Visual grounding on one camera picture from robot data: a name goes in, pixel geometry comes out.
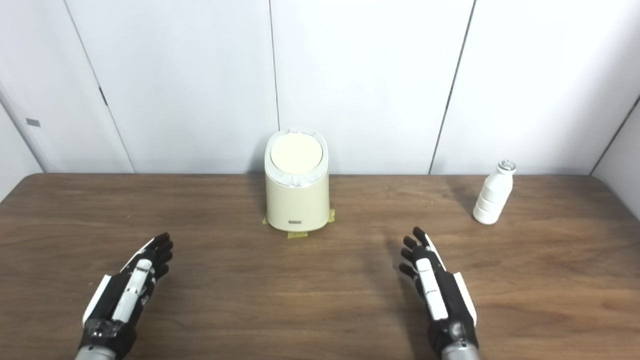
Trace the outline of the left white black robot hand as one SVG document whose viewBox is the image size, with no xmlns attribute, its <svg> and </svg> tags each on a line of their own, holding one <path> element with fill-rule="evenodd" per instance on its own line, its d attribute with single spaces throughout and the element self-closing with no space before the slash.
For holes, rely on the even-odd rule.
<svg viewBox="0 0 640 360">
<path fill-rule="evenodd" d="M 104 275 L 82 315 L 76 360 L 123 360 L 137 341 L 137 324 L 158 280 L 169 273 L 174 243 L 150 239 L 114 275 Z"/>
</svg>

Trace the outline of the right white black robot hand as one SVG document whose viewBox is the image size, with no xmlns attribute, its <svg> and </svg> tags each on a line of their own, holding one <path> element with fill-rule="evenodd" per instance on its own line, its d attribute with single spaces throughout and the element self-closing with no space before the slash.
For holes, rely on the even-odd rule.
<svg viewBox="0 0 640 360">
<path fill-rule="evenodd" d="M 439 360 L 480 360 L 477 311 L 460 272 L 446 269 L 429 235 L 420 227 L 403 238 L 399 271 L 413 281 L 427 310 L 427 339 Z"/>
</svg>

